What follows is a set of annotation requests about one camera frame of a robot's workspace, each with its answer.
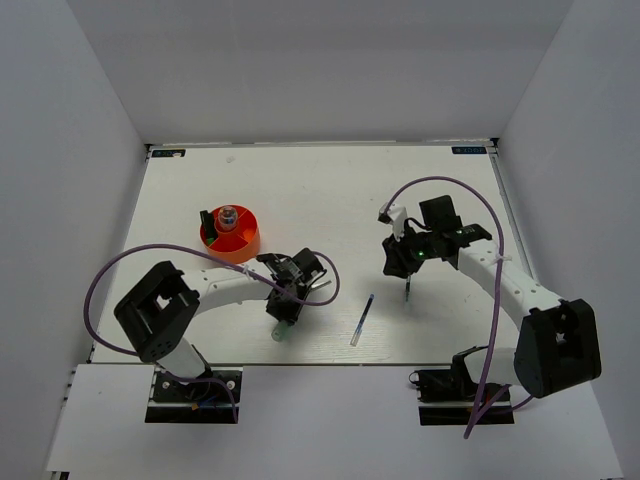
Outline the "black handled scissors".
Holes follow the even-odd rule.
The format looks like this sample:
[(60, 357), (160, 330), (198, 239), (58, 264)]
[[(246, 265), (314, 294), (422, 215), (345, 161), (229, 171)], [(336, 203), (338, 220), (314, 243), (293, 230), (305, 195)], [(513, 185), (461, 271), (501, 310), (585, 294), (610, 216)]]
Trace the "black handled scissors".
[(310, 290), (311, 291), (319, 290), (319, 289), (322, 289), (322, 288), (330, 285), (331, 283), (332, 283), (331, 280), (326, 280), (326, 281), (322, 281), (322, 282), (315, 282), (313, 285), (310, 286)]

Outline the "green clear pen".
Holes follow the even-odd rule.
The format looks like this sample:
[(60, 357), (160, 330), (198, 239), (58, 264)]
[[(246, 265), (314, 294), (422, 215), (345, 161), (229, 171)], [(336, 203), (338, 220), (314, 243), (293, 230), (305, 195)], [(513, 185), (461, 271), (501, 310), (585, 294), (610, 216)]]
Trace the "green clear pen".
[(412, 275), (408, 275), (405, 281), (405, 289), (404, 289), (405, 304), (408, 304), (411, 298), (411, 281), (412, 281)]

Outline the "green translucent correction tape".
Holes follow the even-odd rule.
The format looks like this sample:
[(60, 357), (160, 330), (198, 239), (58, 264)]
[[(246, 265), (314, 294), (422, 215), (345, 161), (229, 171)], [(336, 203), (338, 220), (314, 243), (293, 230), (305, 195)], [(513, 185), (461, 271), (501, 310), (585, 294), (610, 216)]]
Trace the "green translucent correction tape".
[(282, 342), (286, 338), (290, 329), (291, 329), (291, 325), (288, 322), (281, 321), (272, 330), (271, 338), (275, 342)]

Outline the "blue clear pen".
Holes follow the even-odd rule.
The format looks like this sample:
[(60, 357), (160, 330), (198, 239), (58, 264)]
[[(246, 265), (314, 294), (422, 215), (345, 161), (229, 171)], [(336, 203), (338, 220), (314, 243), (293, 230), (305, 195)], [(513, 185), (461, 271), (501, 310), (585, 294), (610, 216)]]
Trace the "blue clear pen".
[(364, 327), (364, 323), (365, 323), (366, 318), (367, 318), (367, 316), (369, 314), (369, 311), (371, 309), (371, 306), (373, 304), (374, 299), (375, 299), (375, 295), (374, 294), (370, 294), (369, 298), (367, 299), (367, 302), (365, 304), (365, 307), (363, 309), (363, 312), (362, 312), (362, 314), (361, 314), (361, 316), (360, 316), (360, 318), (358, 320), (358, 323), (356, 325), (354, 333), (353, 333), (353, 335), (351, 337), (349, 345), (352, 346), (352, 347), (356, 347), (358, 345), (358, 342), (359, 342), (359, 339), (360, 339), (360, 336), (362, 334), (362, 330), (363, 330), (363, 327)]

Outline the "yellow cap black highlighter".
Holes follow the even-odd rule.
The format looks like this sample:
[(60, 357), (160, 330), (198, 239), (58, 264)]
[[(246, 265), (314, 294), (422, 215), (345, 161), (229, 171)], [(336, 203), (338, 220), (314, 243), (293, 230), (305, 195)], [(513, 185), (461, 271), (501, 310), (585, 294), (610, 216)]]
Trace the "yellow cap black highlighter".
[(238, 212), (232, 205), (222, 206), (217, 215), (217, 222), (221, 231), (229, 232), (236, 228)]

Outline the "green cap black highlighter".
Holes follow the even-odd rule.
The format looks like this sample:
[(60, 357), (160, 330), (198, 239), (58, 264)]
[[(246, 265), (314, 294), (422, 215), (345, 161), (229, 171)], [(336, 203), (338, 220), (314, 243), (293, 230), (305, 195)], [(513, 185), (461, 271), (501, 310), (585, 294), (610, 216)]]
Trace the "green cap black highlighter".
[(215, 227), (215, 216), (207, 210), (200, 211), (199, 215), (203, 242), (206, 246), (210, 246), (218, 238), (218, 232)]

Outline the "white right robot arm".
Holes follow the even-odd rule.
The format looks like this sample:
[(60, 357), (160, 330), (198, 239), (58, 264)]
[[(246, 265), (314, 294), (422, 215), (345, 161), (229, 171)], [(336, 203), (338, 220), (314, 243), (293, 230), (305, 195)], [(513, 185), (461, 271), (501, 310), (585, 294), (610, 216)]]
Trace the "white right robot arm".
[(490, 383), (543, 398), (601, 376), (595, 312), (585, 300), (563, 299), (500, 255), (486, 229), (462, 222), (450, 196), (423, 201), (420, 209), (424, 224), (413, 229), (405, 207), (381, 207), (379, 221), (392, 228), (382, 243), (384, 275), (407, 279), (440, 259), (499, 300), (519, 332), (515, 346), (494, 349), (489, 366), (483, 346), (453, 356), (451, 384), (459, 396), (475, 398)]

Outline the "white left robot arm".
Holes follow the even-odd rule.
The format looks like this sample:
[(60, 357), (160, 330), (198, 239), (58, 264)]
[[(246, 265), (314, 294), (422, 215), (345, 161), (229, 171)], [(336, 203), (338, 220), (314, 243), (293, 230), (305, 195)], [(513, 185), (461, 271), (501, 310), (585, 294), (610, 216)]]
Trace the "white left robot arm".
[(327, 270), (311, 250), (294, 256), (259, 254), (230, 268), (184, 271), (170, 261), (154, 265), (119, 301), (114, 315), (137, 357), (177, 377), (188, 398), (211, 387), (211, 374), (198, 350), (185, 338), (195, 317), (247, 301), (263, 301), (280, 326), (294, 325), (314, 284)]

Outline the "orange round organizer container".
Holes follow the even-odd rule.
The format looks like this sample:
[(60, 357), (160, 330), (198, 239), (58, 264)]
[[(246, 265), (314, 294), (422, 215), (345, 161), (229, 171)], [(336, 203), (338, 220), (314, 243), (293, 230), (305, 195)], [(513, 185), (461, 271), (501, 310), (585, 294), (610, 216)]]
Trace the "orange round organizer container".
[(218, 232), (218, 238), (212, 245), (206, 246), (202, 239), (201, 222), (200, 222), (200, 239), (206, 251), (217, 258), (221, 258), (233, 264), (241, 264), (256, 257), (260, 252), (261, 236), (257, 218), (253, 212), (244, 206), (232, 205), (238, 212), (238, 222), (236, 228), (232, 231), (225, 232), (219, 229), (217, 215), (219, 209), (207, 210), (215, 216), (215, 227)]

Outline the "right blue table label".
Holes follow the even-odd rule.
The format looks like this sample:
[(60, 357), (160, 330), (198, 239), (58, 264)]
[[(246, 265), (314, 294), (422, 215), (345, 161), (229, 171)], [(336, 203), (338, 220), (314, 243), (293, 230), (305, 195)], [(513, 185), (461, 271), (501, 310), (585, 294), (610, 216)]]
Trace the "right blue table label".
[(452, 146), (452, 153), (454, 155), (486, 155), (487, 150), (484, 146)]

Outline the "blue table label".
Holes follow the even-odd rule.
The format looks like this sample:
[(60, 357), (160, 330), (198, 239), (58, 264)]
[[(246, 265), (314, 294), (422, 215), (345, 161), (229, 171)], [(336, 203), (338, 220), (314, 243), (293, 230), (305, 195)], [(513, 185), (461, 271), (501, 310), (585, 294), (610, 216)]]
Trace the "blue table label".
[(155, 149), (151, 151), (152, 158), (181, 158), (185, 155), (185, 149)]
[(487, 150), (484, 146), (452, 146), (452, 153), (454, 155), (486, 155)]

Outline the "left blue table label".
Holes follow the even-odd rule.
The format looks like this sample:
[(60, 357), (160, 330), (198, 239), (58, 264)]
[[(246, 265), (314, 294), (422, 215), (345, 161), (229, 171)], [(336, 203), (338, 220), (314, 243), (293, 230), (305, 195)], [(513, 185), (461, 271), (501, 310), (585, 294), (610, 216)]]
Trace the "left blue table label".
[(185, 155), (185, 149), (155, 149), (151, 151), (152, 158), (181, 158)]

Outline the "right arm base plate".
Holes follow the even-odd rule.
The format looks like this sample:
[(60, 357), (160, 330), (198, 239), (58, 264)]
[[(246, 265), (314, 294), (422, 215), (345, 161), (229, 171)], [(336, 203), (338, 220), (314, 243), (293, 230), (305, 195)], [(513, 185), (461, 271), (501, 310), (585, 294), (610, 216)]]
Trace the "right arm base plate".
[[(450, 369), (414, 370), (408, 376), (409, 384), (416, 390), (419, 423), (423, 427), (466, 426), (471, 418), (476, 385), (470, 388), (456, 384)], [(488, 383), (480, 402), (480, 408), (498, 393), (501, 386)], [(481, 417), (480, 425), (514, 424), (511, 396), (507, 391)]]

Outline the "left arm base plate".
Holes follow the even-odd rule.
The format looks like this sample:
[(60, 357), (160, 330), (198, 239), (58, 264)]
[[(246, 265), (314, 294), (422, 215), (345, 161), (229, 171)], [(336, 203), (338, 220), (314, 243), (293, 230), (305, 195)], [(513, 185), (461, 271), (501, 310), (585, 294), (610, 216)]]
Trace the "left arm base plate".
[(236, 424), (240, 412), (243, 370), (213, 369), (210, 374), (224, 386), (216, 382), (181, 383), (157, 369), (152, 378), (145, 422)]

